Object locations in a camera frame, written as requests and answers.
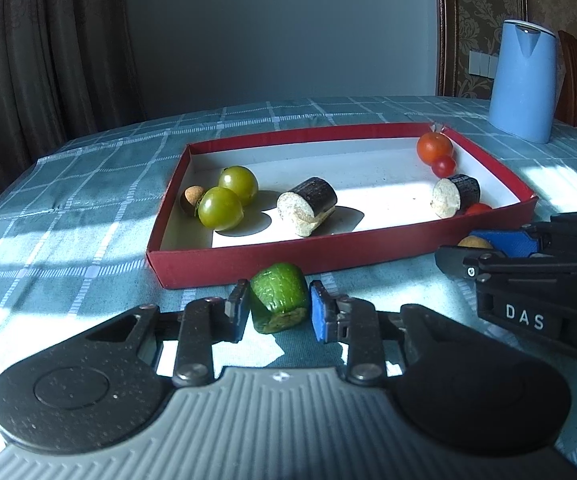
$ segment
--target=screw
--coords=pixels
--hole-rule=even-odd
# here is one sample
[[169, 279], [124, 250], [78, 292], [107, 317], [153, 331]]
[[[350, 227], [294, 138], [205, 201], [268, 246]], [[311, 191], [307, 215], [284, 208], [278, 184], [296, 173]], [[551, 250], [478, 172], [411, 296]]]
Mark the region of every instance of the screw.
[[382, 370], [374, 363], [362, 363], [351, 369], [351, 375], [358, 381], [374, 381], [382, 375]]
[[198, 381], [206, 377], [207, 374], [208, 368], [200, 363], [184, 365], [177, 371], [177, 376], [181, 378], [182, 381]]

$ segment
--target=curtain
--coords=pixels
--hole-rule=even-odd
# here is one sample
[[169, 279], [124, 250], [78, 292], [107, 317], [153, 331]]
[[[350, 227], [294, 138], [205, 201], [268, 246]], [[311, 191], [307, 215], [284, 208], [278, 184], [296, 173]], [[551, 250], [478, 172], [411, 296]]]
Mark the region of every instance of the curtain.
[[0, 193], [67, 140], [142, 120], [123, 0], [0, 0]]

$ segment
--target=checkered tablecloth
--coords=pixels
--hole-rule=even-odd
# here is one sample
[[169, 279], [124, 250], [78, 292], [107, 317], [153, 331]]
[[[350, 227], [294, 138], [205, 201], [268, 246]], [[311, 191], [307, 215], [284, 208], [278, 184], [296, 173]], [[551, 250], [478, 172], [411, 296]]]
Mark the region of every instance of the checkered tablecloth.
[[[163, 290], [144, 260], [158, 204], [188, 142], [330, 124], [438, 121], [524, 179], [541, 197], [536, 217], [577, 210], [577, 128], [558, 123], [549, 144], [530, 144], [492, 127], [487, 108], [487, 101], [442, 97], [267, 102], [148, 121], [69, 142], [0, 197], [0, 373], [137, 304], [172, 311], [197, 297], [228, 294], [227, 286]], [[557, 447], [577, 464], [577, 362], [479, 320], [472, 285], [446, 279], [432, 255], [309, 278], [380, 310], [424, 304], [554, 364], [573, 392]], [[336, 365], [345, 349], [317, 345], [308, 324], [273, 336], [256, 333], [249, 323], [240, 344], [218, 344], [214, 356], [219, 372], [223, 365]], [[0, 450], [3, 445], [0, 437]]]

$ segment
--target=cork ball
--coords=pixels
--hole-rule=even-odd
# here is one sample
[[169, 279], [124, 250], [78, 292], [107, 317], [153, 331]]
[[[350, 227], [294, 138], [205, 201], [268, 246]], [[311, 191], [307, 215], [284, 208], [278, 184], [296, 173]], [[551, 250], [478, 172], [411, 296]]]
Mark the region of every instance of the cork ball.
[[195, 207], [206, 193], [206, 189], [201, 186], [187, 187], [180, 196], [180, 205], [182, 210], [188, 216], [195, 216]]
[[466, 238], [460, 240], [460, 243], [457, 245], [460, 247], [472, 247], [477, 249], [493, 248], [493, 246], [489, 242], [477, 236], [467, 236]]

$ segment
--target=blue gripper part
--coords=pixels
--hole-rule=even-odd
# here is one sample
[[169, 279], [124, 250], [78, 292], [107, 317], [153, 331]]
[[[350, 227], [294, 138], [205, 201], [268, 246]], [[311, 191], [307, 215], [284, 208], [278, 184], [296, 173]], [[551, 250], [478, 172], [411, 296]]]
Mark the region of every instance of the blue gripper part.
[[496, 250], [509, 258], [528, 258], [539, 251], [539, 241], [531, 238], [526, 231], [471, 231], [473, 236], [483, 238]]
[[313, 330], [315, 331], [315, 338], [318, 342], [322, 343], [326, 341], [326, 305], [322, 301], [322, 298], [317, 293], [314, 286], [311, 289], [311, 323], [313, 324]]

